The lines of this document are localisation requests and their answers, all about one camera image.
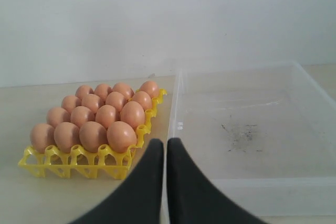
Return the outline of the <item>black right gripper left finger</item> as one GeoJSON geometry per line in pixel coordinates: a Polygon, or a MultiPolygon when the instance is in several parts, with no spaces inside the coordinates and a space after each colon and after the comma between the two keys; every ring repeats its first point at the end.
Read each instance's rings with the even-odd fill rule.
{"type": "Polygon", "coordinates": [[[121,185],[72,223],[160,223],[163,162],[163,143],[153,138],[121,185]]]}

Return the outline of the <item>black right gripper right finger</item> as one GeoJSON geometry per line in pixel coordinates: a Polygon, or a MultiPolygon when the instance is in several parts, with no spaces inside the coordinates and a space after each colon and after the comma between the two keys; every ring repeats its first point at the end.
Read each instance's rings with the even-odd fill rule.
{"type": "Polygon", "coordinates": [[[167,203],[170,223],[265,223],[219,191],[180,138],[167,142],[167,203]]]}

